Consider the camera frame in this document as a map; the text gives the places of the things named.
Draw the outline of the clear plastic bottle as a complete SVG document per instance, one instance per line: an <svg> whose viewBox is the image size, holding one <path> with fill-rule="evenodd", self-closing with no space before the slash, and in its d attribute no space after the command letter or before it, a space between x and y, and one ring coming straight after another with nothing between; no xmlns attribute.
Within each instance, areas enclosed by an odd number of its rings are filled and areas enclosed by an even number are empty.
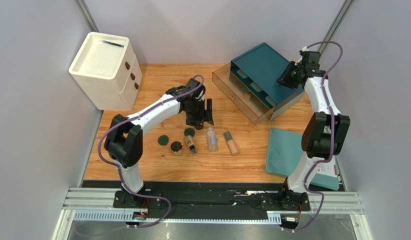
<svg viewBox="0 0 411 240"><path fill-rule="evenodd" d="M209 152L217 152L219 150L217 135L212 127L208 127L206 131L207 147Z"/></svg>

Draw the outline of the brown foundation bottle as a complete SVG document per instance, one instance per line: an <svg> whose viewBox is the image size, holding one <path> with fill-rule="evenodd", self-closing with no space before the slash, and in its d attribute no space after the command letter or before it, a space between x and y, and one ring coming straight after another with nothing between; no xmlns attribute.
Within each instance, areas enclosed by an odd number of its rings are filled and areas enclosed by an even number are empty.
<svg viewBox="0 0 411 240"><path fill-rule="evenodd" d="M191 154L193 156L196 156L198 154L198 151L197 151L193 137L191 135L186 135L184 137L184 141L186 143L187 148L190 150Z"/></svg>

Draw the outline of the transparent smoky drawer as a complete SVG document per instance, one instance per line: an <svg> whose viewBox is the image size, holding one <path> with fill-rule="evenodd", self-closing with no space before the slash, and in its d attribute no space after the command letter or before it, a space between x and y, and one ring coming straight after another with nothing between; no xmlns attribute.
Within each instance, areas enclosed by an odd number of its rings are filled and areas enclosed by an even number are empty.
<svg viewBox="0 0 411 240"><path fill-rule="evenodd" d="M254 125L274 117L275 101L238 67L224 65L212 73L212 82Z"/></svg>

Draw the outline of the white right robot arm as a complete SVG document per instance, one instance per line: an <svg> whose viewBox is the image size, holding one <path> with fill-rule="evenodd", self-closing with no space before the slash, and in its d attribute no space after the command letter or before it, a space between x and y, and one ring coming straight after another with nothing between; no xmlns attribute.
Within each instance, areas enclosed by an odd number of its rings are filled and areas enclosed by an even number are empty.
<svg viewBox="0 0 411 240"><path fill-rule="evenodd" d="M312 179L319 167L341 152L351 123L333 101L328 73L320 69L321 54L307 47L299 53L301 59L291 61L277 83L290 89L301 86L309 97L313 115L302 135L302 157L278 192L277 202L284 210L301 209L305 204Z"/></svg>

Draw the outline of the dark brown small jar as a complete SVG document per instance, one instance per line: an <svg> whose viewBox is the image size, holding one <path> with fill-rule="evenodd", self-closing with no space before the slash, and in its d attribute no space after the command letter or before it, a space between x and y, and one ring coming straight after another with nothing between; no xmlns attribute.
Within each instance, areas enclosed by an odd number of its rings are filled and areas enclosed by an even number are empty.
<svg viewBox="0 0 411 240"><path fill-rule="evenodd" d="M195 124L195 129L196 130L202 130L204 128L204 123L203 122L198 122L197 124Z"/></svg>

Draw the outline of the green round compact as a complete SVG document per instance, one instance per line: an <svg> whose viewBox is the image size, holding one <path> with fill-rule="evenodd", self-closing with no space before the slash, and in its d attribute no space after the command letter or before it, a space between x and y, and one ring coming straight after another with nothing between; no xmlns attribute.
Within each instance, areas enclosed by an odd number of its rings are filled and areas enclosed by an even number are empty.
<svg viewBox="0 0 411 240"><path fill-rule="evenodd" d="M195 136L195 133L196 133L196 131L193 129L193 128L186 128L185 130L184 130L184 135L185 136L191 136L191 137L194 137Z"/></svg>

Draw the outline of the teal drawer organizer box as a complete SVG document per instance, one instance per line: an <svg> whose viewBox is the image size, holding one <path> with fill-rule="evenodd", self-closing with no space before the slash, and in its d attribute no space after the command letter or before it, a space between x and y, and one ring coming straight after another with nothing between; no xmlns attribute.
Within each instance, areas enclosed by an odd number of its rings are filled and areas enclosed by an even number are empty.
<svg viewBox="0 0 411 240"><path fill-rule="evenodd" d="M291 89L277 83L289 61L265 42L232 59L230 64L242 70L276 103L271 121L305 94L301 87Z"/></svg>

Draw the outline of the black-lid powder jar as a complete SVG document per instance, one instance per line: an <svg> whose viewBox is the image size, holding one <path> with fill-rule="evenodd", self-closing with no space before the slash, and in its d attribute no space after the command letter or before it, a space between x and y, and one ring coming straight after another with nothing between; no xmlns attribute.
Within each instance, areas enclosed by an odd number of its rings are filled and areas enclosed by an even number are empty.
<svg viewBox="0 0 411 240"><path fill-rule="evenodd" d="M170 144L171 153L174 156L180 156L183 154L183 144L180 141L174 141Z"/></svg>

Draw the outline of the dark green round disc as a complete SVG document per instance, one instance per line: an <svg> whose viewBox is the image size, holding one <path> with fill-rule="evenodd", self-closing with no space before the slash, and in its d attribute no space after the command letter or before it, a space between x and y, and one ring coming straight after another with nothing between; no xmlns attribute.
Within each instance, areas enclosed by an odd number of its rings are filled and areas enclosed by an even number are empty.
<svg viewBox="0 0 411 240"><path fill-rule="evenodd" d="M157 142L161 146L166 146L169 143L169 137L167 135L161 135L158 139Z"/></svg>

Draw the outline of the beige foundation tube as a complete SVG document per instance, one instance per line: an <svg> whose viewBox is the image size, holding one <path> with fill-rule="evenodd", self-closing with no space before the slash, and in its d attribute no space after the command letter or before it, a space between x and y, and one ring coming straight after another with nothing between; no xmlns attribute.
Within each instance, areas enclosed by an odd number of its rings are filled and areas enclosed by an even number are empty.
<svg viewBox="0 0 411 240"><path fill-rule="evenodd" d="M228 146L228 149L231 153L232 156L236 156L240 153L231 133L229 131L226 131L223 133L223 137L226 141L226 144Z"/></svg>

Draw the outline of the teal flat box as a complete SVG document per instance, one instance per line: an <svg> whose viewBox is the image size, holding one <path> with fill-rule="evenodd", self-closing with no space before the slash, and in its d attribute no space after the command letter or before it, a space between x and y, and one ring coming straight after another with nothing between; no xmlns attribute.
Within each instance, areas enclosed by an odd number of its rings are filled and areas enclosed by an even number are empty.
<svg viewBox="0 0 411 240"><path fill-rule="evenodd" d="M289 177L297 167L302 155L302 134L278 128L269 129L265 172L267 174ZM318 173L313 177L313 186L337 191L339 177L329 177Z"/></svg>

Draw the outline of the white paper label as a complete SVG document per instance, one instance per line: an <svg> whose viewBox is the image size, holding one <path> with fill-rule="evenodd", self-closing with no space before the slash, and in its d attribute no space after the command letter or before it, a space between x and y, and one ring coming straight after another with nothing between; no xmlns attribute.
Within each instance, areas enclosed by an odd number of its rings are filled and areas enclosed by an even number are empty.
<svg viewBox="0 0 411 240"><path fill-rule="evenodd" d="M317 173L323 176L336 178L338 176L336 158L333 156L330 162L319 165Z"/></svg>

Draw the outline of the black pen on cabinet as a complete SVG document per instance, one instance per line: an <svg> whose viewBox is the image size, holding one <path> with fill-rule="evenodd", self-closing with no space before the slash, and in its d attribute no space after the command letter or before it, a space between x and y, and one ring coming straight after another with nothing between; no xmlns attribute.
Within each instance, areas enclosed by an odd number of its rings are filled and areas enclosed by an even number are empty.
<svg viewBox="0 0 411 240"><path fill-rule="evenodd" d="M102 42L105 43L105 44L108 44L108 45L119 47L119 48L124 48L125 47L122 44L118 44L118 43L115 43L115 42L110 42L110 41L107 41L107 40L103 40Z"/></svg>

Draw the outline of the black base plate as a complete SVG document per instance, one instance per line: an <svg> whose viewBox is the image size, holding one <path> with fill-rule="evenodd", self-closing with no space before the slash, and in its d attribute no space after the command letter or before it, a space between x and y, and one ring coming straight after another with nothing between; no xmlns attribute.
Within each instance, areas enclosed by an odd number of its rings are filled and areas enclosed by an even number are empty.
<svg viewBox="0 0 411 240"><path fill-rule="evenodd" d="M282 203L279 194L269 191L235 191L235 190L159 190L147 189L142 195L151 198L137 197L126 190L115 192L112 206L114 208L150 208L164 209L168 206L161 197L168 199L175 206L246 206L253 210L263 211L303 211L311 210L310 202L306 199L301 206L294 203Z"/></svg>

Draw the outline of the aluminium mounting rail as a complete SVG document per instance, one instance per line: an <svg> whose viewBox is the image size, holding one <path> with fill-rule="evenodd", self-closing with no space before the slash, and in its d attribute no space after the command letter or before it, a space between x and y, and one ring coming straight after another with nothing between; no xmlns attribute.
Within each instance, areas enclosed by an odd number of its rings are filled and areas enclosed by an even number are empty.
<svg viewBox="0 0 411 240"><path fill-rule="evenodd" d="M310 194L301 206L282 206L277 193L236 190L148 190L149 198L127 196L117 188L71 188L64 210L81 220L127 222L258 223L280 224L299 217L362 215L355 192Z"/></svg>

